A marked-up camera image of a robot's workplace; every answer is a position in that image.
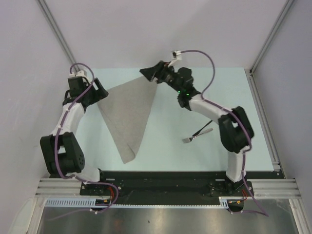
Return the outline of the grey cloth napkin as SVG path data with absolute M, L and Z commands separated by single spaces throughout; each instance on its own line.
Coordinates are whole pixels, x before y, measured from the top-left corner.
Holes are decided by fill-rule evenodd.
M 108 90 L 99 110 L 124 164 L 135 159 L 144 137 L 157 84 L 145 77 Z

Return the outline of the black knife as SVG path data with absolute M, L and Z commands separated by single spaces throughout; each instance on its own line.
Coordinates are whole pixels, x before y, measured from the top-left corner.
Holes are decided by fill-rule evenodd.
M 201 129 L 199 129 L 197 132 L 195 132 L 192 137 L 197 136 L 204 128 L 206 128 L 209 124 L 211 124 L 213 121 L 210 120 L 207 124 L 205 124 Z

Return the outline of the silver metal fork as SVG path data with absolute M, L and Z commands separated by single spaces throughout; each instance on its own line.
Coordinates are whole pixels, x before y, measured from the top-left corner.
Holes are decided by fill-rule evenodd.
M 207 133 L 209 133 L 209 132 L 211 132 L 211 131 L 213 131 L 213 130 L 214 130 L 213 128 L 210 128 L 210 129 L 208 129 L 208 130 L 205 130 L 205 131 L 202 132 L 202 133 L 199 133 L 199 134 L 196 135 L 196 136 L 184 138 L 184 139 L 182 139 L 182 142 L 183 142 L 183 143 L 190 143 L 190 142 L 192 142 L 195 138 L 197 138 L 197 137 L 199 137 L 199 136 L 201 136 L 201 135 L 207 134 Z

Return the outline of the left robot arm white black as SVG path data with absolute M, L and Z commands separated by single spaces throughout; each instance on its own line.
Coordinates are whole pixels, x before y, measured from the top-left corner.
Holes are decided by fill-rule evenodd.
M 91 182 L 91 190 L 104 194 L 108 183 L 100 178 L 99 169 L 86 164 L 84 153 L 76 139 L 78 125 L 89 106 L 108 96 L 97 78 L 90 83 L 85 76 L 68 78 L 62 114 L 57 126 L 48 136 L 40 139 L 41 151 L 48 173 L 66 178 L 78 177 Z

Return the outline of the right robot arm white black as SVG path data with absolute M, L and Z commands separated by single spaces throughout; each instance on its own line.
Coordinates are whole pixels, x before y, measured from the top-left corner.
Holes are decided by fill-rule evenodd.
M 153 67 L 142 68 L 140 73 L 150 82 L 166 83 L 177 91 L 177 100 L 181 108 L 193 111 L 209 118 L 219 126 L 220 140 L 228 151 L 228 166 L 225 178 L 225 191 L 237 195 L 246 185 L 246 152 L 251 150 L 254 131 L 245 110 L 238 106 L 227 109 L 203 97 L 194 86 L 194 78 L 189 68 L 178 71 L 164 61 Z

